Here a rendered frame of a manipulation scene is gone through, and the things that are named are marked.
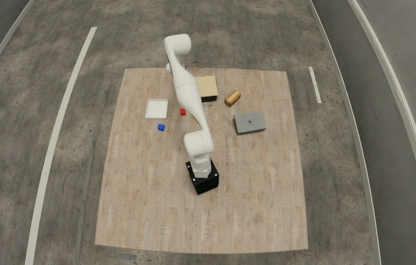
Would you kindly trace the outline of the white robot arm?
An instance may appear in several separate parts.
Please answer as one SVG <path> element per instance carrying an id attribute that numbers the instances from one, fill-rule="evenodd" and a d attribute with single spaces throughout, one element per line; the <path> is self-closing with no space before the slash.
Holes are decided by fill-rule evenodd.
<path id="1" fill-rule="evenodd" d="M 173 75 L 178 102 L 196 119 L 201 127 L 200 131 L 185 134 L 185 149 L 190 156 L 195 177 L 208 178 L 211 172 L 210 153 L 214 150 L 214 142 L 205 116 L 197 80 L 185 69 L 183 63 L 192 50 L 191 38 L 188 34 L 170 35 L 165 38 L 165 49 L 169 59 L 167 72 Z"/>

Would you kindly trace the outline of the brown cardboard box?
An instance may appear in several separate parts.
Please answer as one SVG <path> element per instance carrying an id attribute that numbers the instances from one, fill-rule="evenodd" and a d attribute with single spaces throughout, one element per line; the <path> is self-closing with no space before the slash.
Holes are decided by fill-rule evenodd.
<path id="1" fill-rule="evenodd" d="M 241 94 L 237 90 L 233 90 L 233 92 L 225 98 L 224 103 L 226 103 L 227 106 L 231 107 L 240 99 L 240 97 Z"/>

